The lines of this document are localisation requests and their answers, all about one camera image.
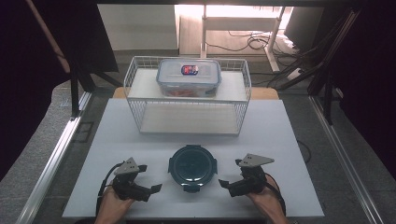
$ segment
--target wall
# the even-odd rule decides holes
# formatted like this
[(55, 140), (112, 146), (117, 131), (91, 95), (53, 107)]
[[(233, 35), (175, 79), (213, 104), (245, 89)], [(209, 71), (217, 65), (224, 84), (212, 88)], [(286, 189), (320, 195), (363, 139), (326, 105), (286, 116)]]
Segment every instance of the wall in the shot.
[(113, 50), (178, 49), (175, 6), (98, 7)]

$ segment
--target white platform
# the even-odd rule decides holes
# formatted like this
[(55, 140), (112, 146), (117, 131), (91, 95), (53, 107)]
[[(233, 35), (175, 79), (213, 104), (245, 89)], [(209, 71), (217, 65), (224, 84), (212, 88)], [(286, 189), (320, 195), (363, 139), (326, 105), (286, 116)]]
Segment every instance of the white platform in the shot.
[[(202, 145), (218, 160), (218, 174), (198, 193), (184, 192), (167, 173), (169, 158), (187, 144)], [(140, 134), (126, 100), (110, 99), (64, 217), (94, 217), (102, 180), (112, 166), (130, 157), (148, 166), (136, 178), (137, 184), (163, 188), (147, 203), (134, 203), (128, 218), (260, 217), (248, 197), (232, 198), (218, 181), (242, 179), (234, 160), (247, 153), (275, 159), (263, 169), (280, 186), (288, 216), (323, 216), (282, 101), (250, 101), (242, 131), (234, 137)]]
[(137, 69), (127, 92), (129, 101), (148, 102), (144, 108), (137, 104), (142, 108), (136, 110), (144, 111), (139, 114), (141, 133), (239, 133), (238, 119), (243, 119), (243, 113), (236, 113), (235, 104), (247, 106), (249, 100), (242, 72), (222, 71), (216, 95), (198, 98), (164, 96), (156, 81), (157, 71)]

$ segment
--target plastic food container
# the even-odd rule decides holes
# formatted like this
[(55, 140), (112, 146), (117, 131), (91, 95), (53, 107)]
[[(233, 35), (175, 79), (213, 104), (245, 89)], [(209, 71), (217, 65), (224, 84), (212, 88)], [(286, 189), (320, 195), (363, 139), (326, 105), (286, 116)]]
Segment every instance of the plastic food container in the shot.
[(214, 97), (221, 83), (219, 63), (200, 59), (164, 59), (157, 82), (165, 96)]

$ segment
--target human hand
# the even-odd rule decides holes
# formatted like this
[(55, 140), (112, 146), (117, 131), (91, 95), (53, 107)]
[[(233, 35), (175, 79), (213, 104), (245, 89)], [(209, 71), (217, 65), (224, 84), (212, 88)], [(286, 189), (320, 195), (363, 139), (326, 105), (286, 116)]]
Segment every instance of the human hand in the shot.
[(103, 193), (95, 224), (116, 224), (126, 214), (134, 199), (121, 200), (114, 189), (109, 186)]
[[(265, 176), (267, 182), (279, 190), (275, 180), (270, 175)], [(249, 193), (247, 196), (253, 201), (260, 212), (270, 218), (274, 224), (289, 224), (288, 219), (283, 213), (280, 201), (272, 190), (265, 187), (261, 193)]]

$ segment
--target aluminum rail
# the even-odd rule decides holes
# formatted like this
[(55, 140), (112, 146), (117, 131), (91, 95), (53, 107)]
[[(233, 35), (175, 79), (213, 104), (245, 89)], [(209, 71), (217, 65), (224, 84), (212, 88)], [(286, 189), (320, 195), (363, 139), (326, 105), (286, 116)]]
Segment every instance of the aluminum rail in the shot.
[(96, 0), (116, 5), (232, 5), (269, 7), (361, 7), (365, 0)]
[(64, 132), (62, 133), (55, 149), (47, 162), (46, 167), (44, 168), (41, 176), (38, 178), (37, 183), (35, 184), (35, 188), (30, 194), (29, 199), (27, 200), (25, 206), (23, 207), (20, 216), (16, 223), (32, 223), (35, 219), (35, 215), (37, 214), (40, 205), (42, 204), (44, 197), (47, 193), (47, 190), (50, 187), (53, 177), (56, 175), (56, 171), (58, 170), (62, 158), (66, 152), (67, 147), (72, 139), (73, 134), (75, 133), (80, 121), (81, 116), (86, 108), (88, 102), (91, 99), (92, 94), (88, 92), (84, 92), (79, 100), (79, 109), (80, 112), (76, 116), (75, 119), (71, 119), (67, 122), (66, 127), (64, 128)]
[(318, 100), (318, 97), (309, 96), (309, 100), (311, 101), (312, 106), (317, 112), (320, 123), (322, 124), (323, 129), (332, 144), (332, 148), (334, 149), (334, 152), (337, 155), (337, 158), (346, 173), (346, 177), (348, 178), (353, 190), (355, 191), (358, 200), (361, 203), (361, 207), (363, 208), (363, 211), (366, 214), (368, 220), (372, 224), (384, 223), (378, 213), (375, 202), (373, 201), (369, 191), (361, 181), (361, 178), (359, 177), (358, 172), (356, 171), (352, 161), (347, 155), (347, 151), (344, 149), (344, 146), (341, 143), (334, 127), (329, 125), (324, 118), (322, 113), (323, 108), (320, 101)]

